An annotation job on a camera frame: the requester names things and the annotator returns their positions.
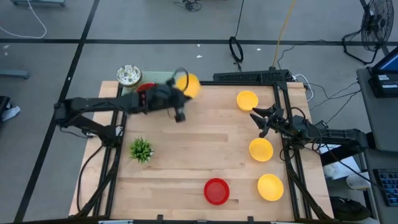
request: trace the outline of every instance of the red bowl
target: red bowl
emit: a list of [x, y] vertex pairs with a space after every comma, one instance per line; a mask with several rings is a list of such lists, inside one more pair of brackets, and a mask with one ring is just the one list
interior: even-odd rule
[[229, 198], [228, 184], [220, 178], [210, 179], [205, 184], [205, 198], [213, 205], [222, 205]]
[[136, 91], [149, 90], [153, 86], [155, 86], [155, 83], [145, 83], [139, 86]]

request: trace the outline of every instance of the wooden tabletop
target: wooden tabletop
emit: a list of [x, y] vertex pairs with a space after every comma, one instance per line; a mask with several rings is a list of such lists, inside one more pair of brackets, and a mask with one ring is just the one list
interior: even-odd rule
[[[99, 97], [116, 96], [117, 82], [103, 82]], [[310, 113], [302, 83], [288, 83], [290, 104]], [[249, 143], [258, 130], [248, 112], [238, 109], [236, 95], [251, 90], [259, 97], [259, 108], [275, 102], [272, 87], [267, 86], [203, 86], [200, 94], [186, 104], [184, 123], [175, 123], [166, 111], [148, 115], [134, 114], [127, 119], [111, 218], [166, 220], [293, 221], [289, 185], [280, 135], [272, 130], [266, 136], [274, 147], [267, 162], [255, 161], [249, 154]], [[284, 106], [283, 94], [280, 93]], [[94, 120], [109, 124], [111, 112], [95, 113]], [[129, 158], [129, 145], [142, 137], [153, 145], [154, 155], [146, 164]], [[83, 162], [98, 148], [97, 138], [87, 142]], [[81, 206], [98, 186], [104, 150], [90, 161], [82, 177]], [[333, 216], [329, 194], [319, 156], [302, 150], [302, 165], [307, 189], [319, 206]], [[263, 174], [274, 174], [284, 184], [284, 194], [276, 202], [264, 200], [257, 191]], [[203, 196], [205, 183], [214, 177], [224, 179], [230, 189], [229, 200], [212, 205]], [[300, 191], [296, 188], [300, 215], [304, 217]], [[76, 194], [70, 209], [75, 214]]]

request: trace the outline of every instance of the gray floor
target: gray floor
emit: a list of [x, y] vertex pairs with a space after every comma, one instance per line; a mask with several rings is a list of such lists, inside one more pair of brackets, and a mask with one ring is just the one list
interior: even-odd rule
[[[227, 39], [233, 35], [241, 1], [206, 0], [203, 9], [189, 13], [173, 1], [101, 0], [89, 39]], [[93, 0], [69, 0], [66, 8], [34, 5], [47, 26], [46, 39], [79, 39]], [[276, 40], [290, 1], [246, 1], [238, 38]], [[284, 40], [340, 40], [360, 27], [362, 9], [358, 1], [297, 1]], [[40, 25], [25, 6], [0, 2], [0, 26], [24, 35], [40, 35]], [[12, 38], [0, 31], [1, 38]], [[398, 29], [391, 41], [398, 40]], [[77, 45], [0, 44], [0, 68], [28, 70], [28, 80], [0, 78], [0, 95], [21, 107], [20, 115], [0, 129], [0, 223], [12, 222], [40, 151]], [[244, 45], [244, 71], [266, 70], [275, 46]], [[350, 47], [360, 57], [372, 53]], [[95, 97], [103, 80], [114, 80], [116, 70], [133, 63], [142, 70], [172, 71], [185, 67], [201, 80], [214, 73], [233, 72], [227, 45], [118, 45], [86, 44], [78, 62], [68, 97]], [[323, 85], [330, 94], [355, 82], [355, 71], [364, 65], [343, 53], [341, 46], [297, 46], [281, 60], [282, 68], [303, 74], [310, 82]], [[348, 92], [358, 90], [353, 86]], [[310, 107], [325, 99], [314, 87]], [[312, 111], [313, 122], [328, 120], [346, 98], [330, 101]], [[330, 123], [331, 128], [359, 128], [369, 131], [360, 94]], [[68, 215], [80, 168], [85, 141], [56, 130], [47, 158], [30, 201], [25, 220], [63, 218]], [[332, 184], [331, 195], [342, 191]]]

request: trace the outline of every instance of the yellow plate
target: yellow plate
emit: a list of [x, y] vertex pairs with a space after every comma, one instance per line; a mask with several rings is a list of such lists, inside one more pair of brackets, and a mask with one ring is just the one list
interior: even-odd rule
[[[199, 93], [199, 91], [201, 89], [200, 82], [199, 82], [198, 77], [192, 73], [189, 73], [188, 78], [189, 78], [188, 87], [184, 91], [184, 95], [194, 98], [197, 96], [197, 94]], [[186, 85], [187, 85], [187, 76], [186, 75], [182, 75], [180, 78], [178, 78], [178, 80], [175, 84], [175, 86], [181, 91], [183, 91], [185, 89]]]
[[257, 183], [258, 191], [264, 199], [274, 202], [284, 194], [282, 181], [274, 174], [264, 174]]
[[272, 147], [271, 142], [263, 138], [256, 138], [250, 142], [249, 152], [253, 159], [265, 162], [268, 161], [273, 153], [274, 148]]
[[249, 90], [242, 91], [236, 97], [238, 107], [243, 111], [251, 111], [259, 104], [259, 98]]

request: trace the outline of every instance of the green plant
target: green plant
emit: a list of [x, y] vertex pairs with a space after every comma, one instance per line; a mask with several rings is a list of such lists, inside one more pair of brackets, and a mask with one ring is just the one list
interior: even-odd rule
[[148, 162], [154, 151], [151, 143], [142, 138], [137, 138], [130, 144], [130, 158], [137, 159], [138, 162]]

